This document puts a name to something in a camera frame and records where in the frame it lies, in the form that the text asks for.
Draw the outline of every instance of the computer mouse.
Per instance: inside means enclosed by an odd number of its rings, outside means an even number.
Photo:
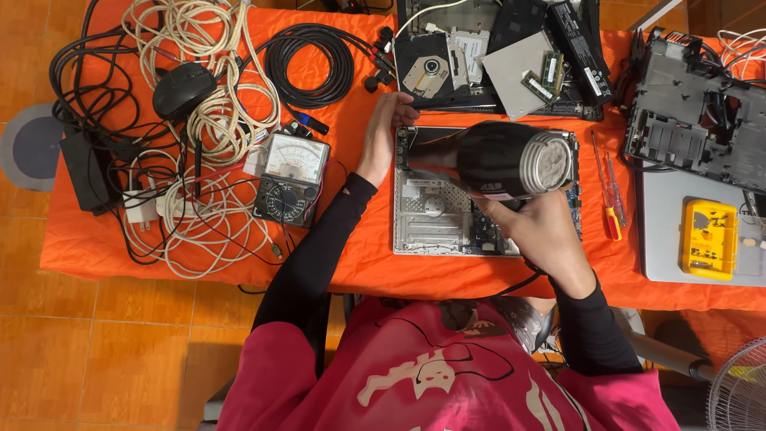
[[[215,88],[212,72],[199,63],[184,63],[159,80],[152,105],[157,116],[163,120],[182,120]]]

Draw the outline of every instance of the black sleeve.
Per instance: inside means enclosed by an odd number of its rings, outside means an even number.
[[[335,272],[351,232],[378,190],[351,173],[322,217],[298,244],[269,284],[255,314],[255,327],[274,321],[305,328]]]
[[[570,298],[550,282],[558,302],[561,350],[572,370],[589,377],[643,372],[607,306],[598,277],[596,290],[583,299]]]

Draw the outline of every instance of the pliers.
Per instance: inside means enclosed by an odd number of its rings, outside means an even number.
[[[620,61],[622,72],[617,83],[617,97],[612,100],[612,104],[620,109],[620,112],[627,116],[630,114],[630,101],[626,100],[631,84],[635,81],[636,73],[643,60],[643,51],[647,44],[643,41],[643,32],[639,28],[633,32],[633,40],[630,43],[630,56]]]

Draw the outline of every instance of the hand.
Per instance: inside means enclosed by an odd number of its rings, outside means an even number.
[[[383,183],[394,157],[394,137],[391,128],[411,126],[421,116],[412,107],[403,105],[413,100],[414,98],[406,93],[385,93],[378,99],[378,104],[372,111],[372,117],[367,123],[362,158],[356,173],[375,187]]]
[[[476,199],[476,204],[565,294],[582,299],[595,290],[596,278],[580,246],[563,191],[534,196],[518,212],[487,199]]]

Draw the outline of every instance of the fan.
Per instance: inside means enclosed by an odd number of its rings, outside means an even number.
[[[746,344],[718,372],[708,424],[713,431],[766,430],[766,337]]]

